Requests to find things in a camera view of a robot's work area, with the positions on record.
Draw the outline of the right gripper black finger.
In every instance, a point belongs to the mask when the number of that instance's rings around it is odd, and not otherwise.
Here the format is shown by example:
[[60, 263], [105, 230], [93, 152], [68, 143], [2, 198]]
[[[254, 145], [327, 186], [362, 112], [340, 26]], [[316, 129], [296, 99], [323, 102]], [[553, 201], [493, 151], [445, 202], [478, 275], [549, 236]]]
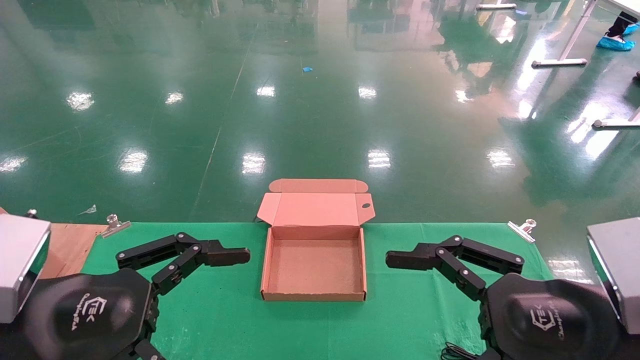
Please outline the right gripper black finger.
[[441, 243], [418, 243], [412, 251], [387, 251], [385, 262], [392, 269], [436, 270], [472, 301], [483, 299], [487, 283], [464, 262], [502, 275], [521, 274], [525, 264], [519, 255], [461, 235]]

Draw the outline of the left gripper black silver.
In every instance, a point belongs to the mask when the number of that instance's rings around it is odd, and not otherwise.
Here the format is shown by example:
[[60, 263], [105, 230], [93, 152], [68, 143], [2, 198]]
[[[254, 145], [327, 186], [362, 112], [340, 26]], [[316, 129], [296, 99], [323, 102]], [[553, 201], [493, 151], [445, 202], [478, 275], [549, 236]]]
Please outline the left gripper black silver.
[[41, 281], [21, 310], [23, 360], [166, 360], [151, 283], [132, 269]]

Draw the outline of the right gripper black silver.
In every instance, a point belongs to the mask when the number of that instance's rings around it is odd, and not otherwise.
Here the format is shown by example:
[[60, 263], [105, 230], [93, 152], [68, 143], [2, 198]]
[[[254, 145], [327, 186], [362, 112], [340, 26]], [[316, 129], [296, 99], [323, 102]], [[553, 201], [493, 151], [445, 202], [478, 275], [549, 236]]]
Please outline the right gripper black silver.
[[510, 273], [486, 291], [481, 337], [476, 360], [612, 360], [624, 328], [598, 285]]

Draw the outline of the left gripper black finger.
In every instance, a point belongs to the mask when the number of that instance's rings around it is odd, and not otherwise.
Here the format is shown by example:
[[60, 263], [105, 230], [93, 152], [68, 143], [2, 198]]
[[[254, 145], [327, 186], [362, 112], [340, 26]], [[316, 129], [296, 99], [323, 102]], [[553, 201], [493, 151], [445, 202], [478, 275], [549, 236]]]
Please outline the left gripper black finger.
[[200, 266], [247, 264], [250, 251], [246, 247], [225, 248], [217, 239], [198, 240], [179, 232], [123, 250], [117, 253], [116, 260], [119, 269], [129, 268], [133, 271], [169, 261], [151, 277], [154, 296], [165, 296]]

